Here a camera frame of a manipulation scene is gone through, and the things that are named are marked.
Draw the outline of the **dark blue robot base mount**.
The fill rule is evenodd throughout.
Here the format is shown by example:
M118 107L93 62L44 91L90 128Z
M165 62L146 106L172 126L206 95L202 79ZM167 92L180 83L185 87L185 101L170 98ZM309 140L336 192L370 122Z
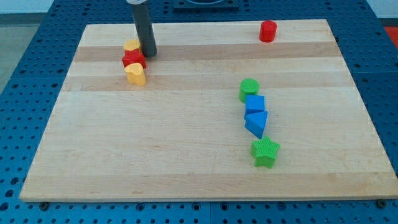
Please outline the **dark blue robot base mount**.
M240 0L172 0L173 11L189 10L237 10Z

